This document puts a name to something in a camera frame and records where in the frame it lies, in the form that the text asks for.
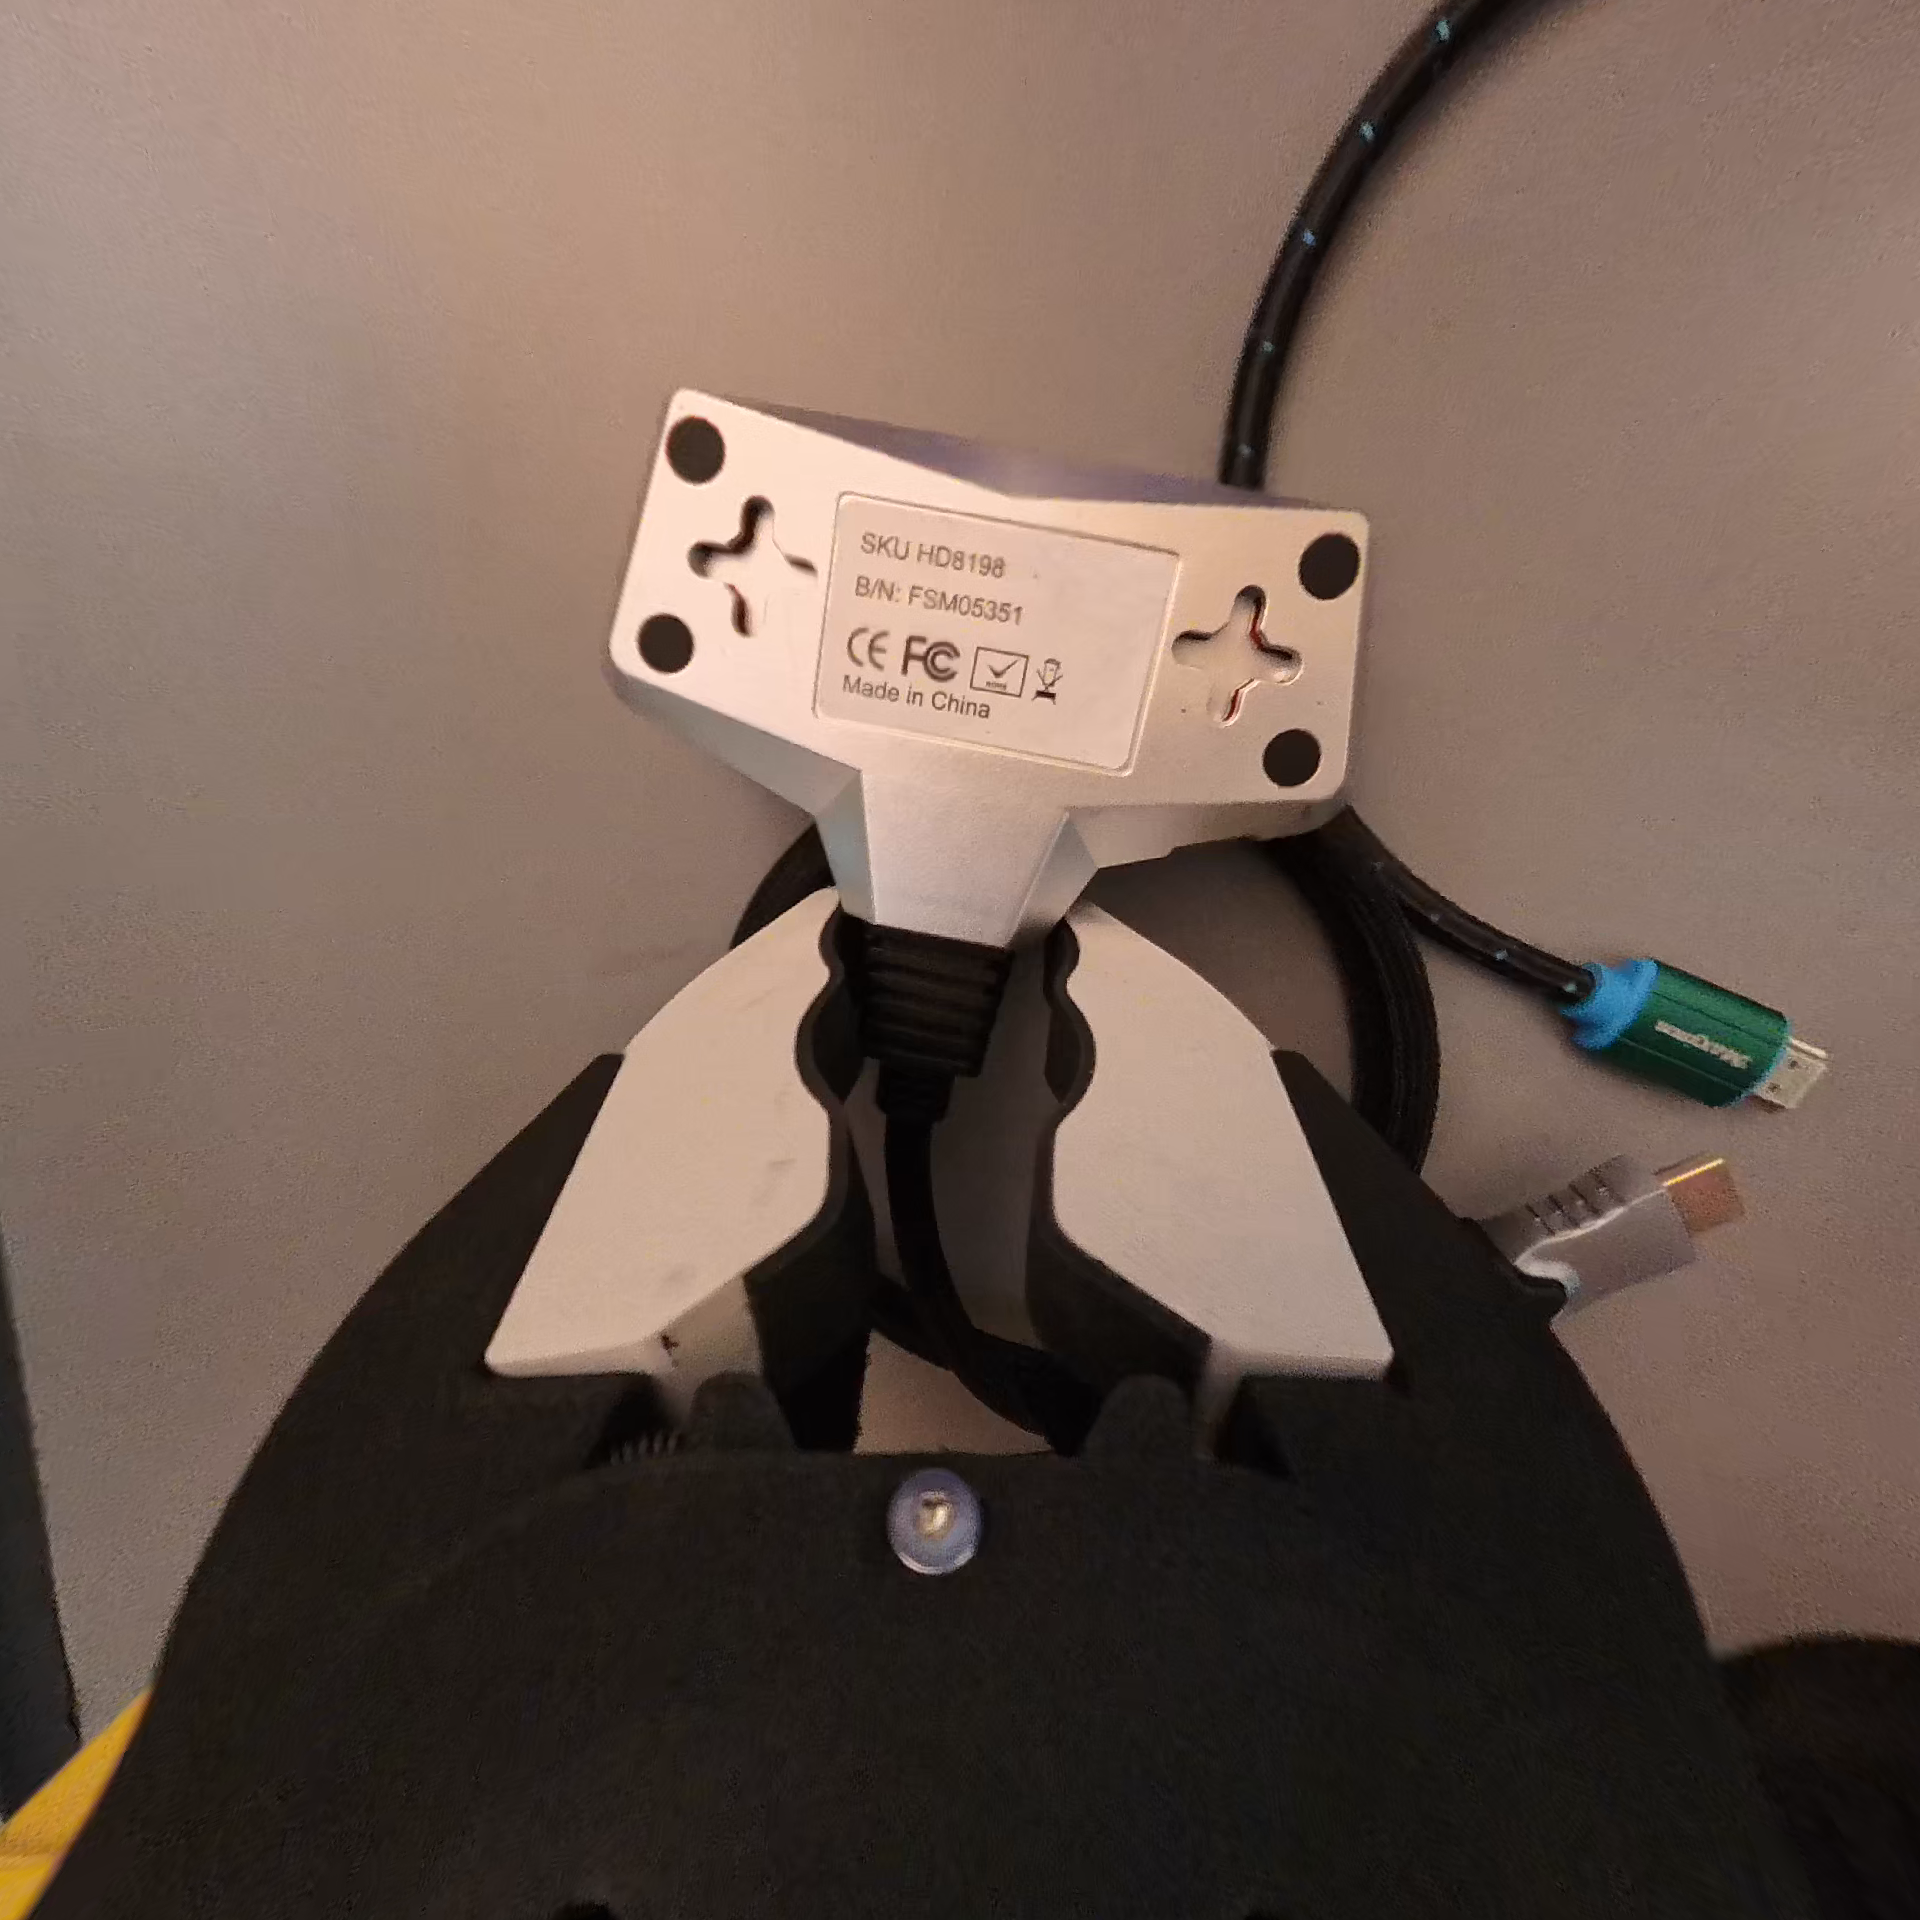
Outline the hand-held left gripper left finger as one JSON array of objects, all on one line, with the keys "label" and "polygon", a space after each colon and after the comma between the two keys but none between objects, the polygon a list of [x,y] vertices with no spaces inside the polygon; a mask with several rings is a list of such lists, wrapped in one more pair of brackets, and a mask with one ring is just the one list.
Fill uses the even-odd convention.
[{"label": "hand-held left gripper left finger", "polygon": [[807,895],[627,1044],[490,1372],[812,1378],[867,1335],[878,1266],[838,932],[835,893]]}]

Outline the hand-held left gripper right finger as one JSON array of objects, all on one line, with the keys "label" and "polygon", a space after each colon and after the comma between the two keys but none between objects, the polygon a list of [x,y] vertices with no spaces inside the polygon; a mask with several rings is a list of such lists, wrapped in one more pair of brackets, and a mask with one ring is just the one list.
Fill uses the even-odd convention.
[{"label": "hand-held left gripper right finger", "polygon": [[1381,1378],[1387,1329],[1265,1032],[1098,905],[1061,937],[1042,1342],[1095,1381]]}]

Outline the silver HDMI splitter with cable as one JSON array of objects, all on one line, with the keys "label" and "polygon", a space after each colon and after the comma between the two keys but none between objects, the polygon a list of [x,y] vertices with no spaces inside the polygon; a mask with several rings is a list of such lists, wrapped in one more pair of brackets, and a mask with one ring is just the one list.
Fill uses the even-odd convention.
[{"label": "silver HDMI splitter with cable", "polygon": [[[679,390],[617,692],[812,817],[862,1074],[873,1329],[1068,1449],[1119,1381],[1036,1329],[1061,926],[1119,863],[1331,823],[1357,514]],[[794,905],[772,905],[772,920]],[[786,1400],[812,1378],[766,1378]]]}]

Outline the yellow plastic bin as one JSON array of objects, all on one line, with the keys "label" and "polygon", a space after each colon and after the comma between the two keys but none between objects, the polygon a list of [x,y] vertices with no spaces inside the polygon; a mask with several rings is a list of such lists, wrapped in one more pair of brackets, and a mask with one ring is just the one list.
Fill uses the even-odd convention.
[{"label": "yellow plastic bin", "polygon": [[138,1693],[3,1828],[3,1917],[27,1917],[100,1802],[154,1697]]}]

